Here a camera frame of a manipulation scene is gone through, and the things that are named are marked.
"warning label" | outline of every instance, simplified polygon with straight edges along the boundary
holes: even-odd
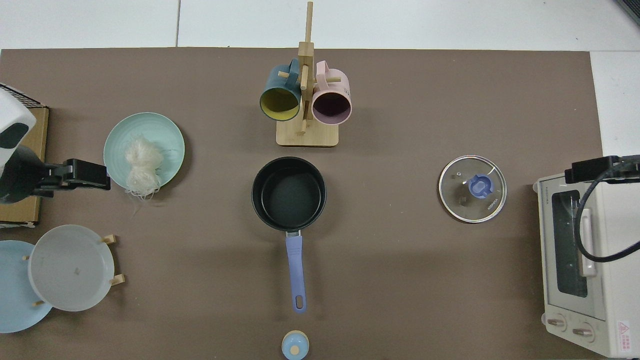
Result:
[[[618,351],[631,352],[631,325],[628,320],[618,321]]]

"oven knob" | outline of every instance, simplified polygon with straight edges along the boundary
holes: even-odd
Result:
[[[587,340],[590,343],[596,340],[595,334],[593,333],[593,328],[591,327],[591,325],[589,325],[586,322],[583,322],[580,325],[580,329],[574,329],[573,333],[578,336],[582,336],[583,338],[585,338],[585,340]]]
[[[542,324],[544,325],[552,325],[560,328],[560,331],[566,330],[566,319],[562,314],[553,314],[552,318],[547,318],[547,314],[542,315]]]

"black cable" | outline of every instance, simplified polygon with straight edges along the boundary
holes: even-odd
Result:
[[[638,241],[637,243],[631,245],[630,247],[627,247],[626,249],[619,251],[613,255],[609,255],[609,256],[595,256],[590,254],[589,252],[587,252],[587,250],[584,248],[583,244],[582,244],[582,238],[580,237],[580,220],[582,219],[582,211],[584,210],[584,205],[587,203],[587,200],[589,199],[589,196],[591,195],[591,193],[593,192],[593,190],[596,188],[596,186],[598,186],[599,183],[601,183],[604,179],[607,179],[609,177],[613,176],[613,173],[616,170],[630,170],[631,168],[635,168],[635,163],[631,162],[631,163],[625,163],[625,162],[621,162],[621,163],[617,163],[615,165],[613,165],[611,168],[609,168],[608,170],[606,170],[605,172],[603,172],[602,174],[600,174],[590,185],[589,188],[587,188],[587,191],[584,192],[584,195],[582,196],[582,198],[580,199],[580,202],[578,203],[578,209],[577,212],[575,214],[575,218],[576,221],[574,221],[573,224],[573,238],[575,238],[575,242],[576,245],[578,246],[578,249],[580,250],[580,252],[582,253],[582,255],[584,255],[585,258],[595,261],[597,263],[608,263],[610,261],[614,261],[614,260],[618,260],[621,258],[624,258],[625,256],[640,250],[640,241]]]

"black saucepan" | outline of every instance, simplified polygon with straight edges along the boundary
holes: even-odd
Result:
[[[316,221],[324,209],[324,179],[307,160],[293,156],[278,158],[255,176],[251,199],[256,214],[265,224],[286,233],[293,309],[304,313],[307,297],[300,230]]]

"pink mug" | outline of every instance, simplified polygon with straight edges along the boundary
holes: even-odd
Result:
[[[327,125],[339,125],[351,116],[349,79],[342,71],[329,69],[326,61],[320,61],[316,69],[317,83],[311,100],[314,119]]]

